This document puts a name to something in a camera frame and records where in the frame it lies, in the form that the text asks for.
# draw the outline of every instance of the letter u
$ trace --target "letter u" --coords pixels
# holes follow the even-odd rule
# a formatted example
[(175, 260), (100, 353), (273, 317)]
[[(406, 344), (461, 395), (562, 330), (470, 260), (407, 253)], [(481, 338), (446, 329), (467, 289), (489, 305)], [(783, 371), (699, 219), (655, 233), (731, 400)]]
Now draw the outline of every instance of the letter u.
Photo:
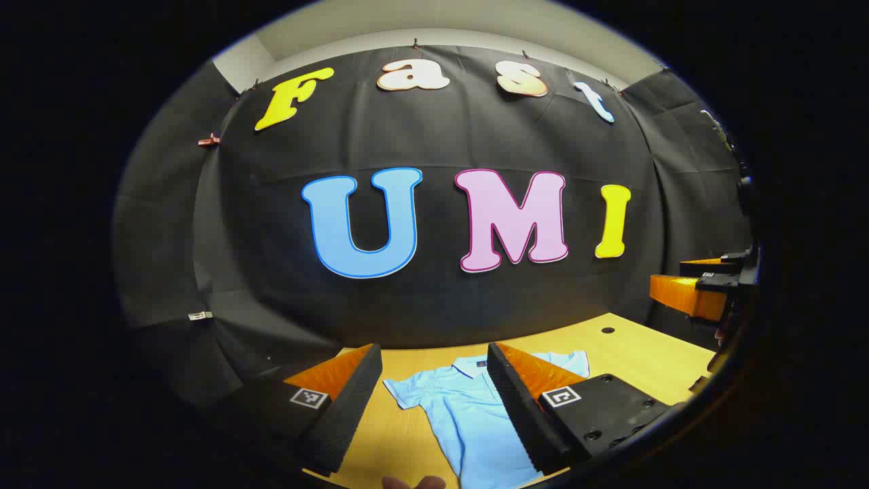
[(399, 271), (416, 252), (414, 188), (422, 181), (416, 168), (376, 172), (371, 184), (386, 198), (389, 240), (380, 250), (360, 250), (350, 230), (349, 197), (356, 190), (352, 177), (320, 178), (302, 188), (311, 207), (311, 231), (317, 257), (326, 268), (348, 278), (377, 278)]

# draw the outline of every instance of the yellow letter i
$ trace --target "yellow letter i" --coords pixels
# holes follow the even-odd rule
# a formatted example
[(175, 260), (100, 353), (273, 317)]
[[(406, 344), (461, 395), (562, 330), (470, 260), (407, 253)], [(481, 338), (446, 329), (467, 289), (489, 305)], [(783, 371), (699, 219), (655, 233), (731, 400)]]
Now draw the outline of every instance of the yellow letter i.
[(604, 185), (600, 194), (607, 201), (607, 218), (603, 225), (603, 239), (594, 248), (597, 258), (617, 258), (625, 252), (621, 238), (625, 232), (625, 210), (631, 191), (621, 185)]

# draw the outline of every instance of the pink letter m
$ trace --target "pink letter m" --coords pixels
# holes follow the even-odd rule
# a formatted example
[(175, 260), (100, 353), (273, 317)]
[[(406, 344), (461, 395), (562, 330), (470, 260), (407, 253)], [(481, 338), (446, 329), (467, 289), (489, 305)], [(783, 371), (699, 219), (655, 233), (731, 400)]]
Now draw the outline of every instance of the pink letter m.
[(534, 247), (528, 253), (531, 261), (554, 262), (567, 256), (561, 222), (563, 176), (551, 171), (535, 173), (521, 206), (497, 171), (460, 171), (455, 184), (468, 194), (471, 221), (471, 249), (461, 259), (462, 270), (489, 271), (501, 264), (501, 255), (494, 251), (492, 231), (498, 233), (514, 265), (522, 260), (535, 228)]

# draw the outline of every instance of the shirt sleeve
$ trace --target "shirt sleeve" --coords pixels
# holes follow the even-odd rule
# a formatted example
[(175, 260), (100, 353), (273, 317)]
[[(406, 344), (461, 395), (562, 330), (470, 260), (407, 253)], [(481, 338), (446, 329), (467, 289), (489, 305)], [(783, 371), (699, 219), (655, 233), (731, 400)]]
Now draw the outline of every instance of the shirt sleeve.
[(431, 372), (425, 371), (415, 373), (402, 382), (395, 382), (390, 378), (385, 378), (383, 385), (386, 386), (386, 389), (392, 394), (392, 397), (395, 398), (401, 409), (410, 409), (411, 407), (420, 405), (422, 397), (428, 390), (430, 376)]

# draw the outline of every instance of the shirt collar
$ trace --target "shirt collar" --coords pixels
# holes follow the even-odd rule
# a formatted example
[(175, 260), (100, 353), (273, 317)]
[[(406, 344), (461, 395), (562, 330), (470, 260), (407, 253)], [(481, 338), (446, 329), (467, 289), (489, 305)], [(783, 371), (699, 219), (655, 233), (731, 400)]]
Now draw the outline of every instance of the shirt collar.
[(461, 357), (453, 362), (453, 366), (461, 373), (470, 378), (477, 378), (486, 371), (486, 358), (488, 355), (476, 357)]

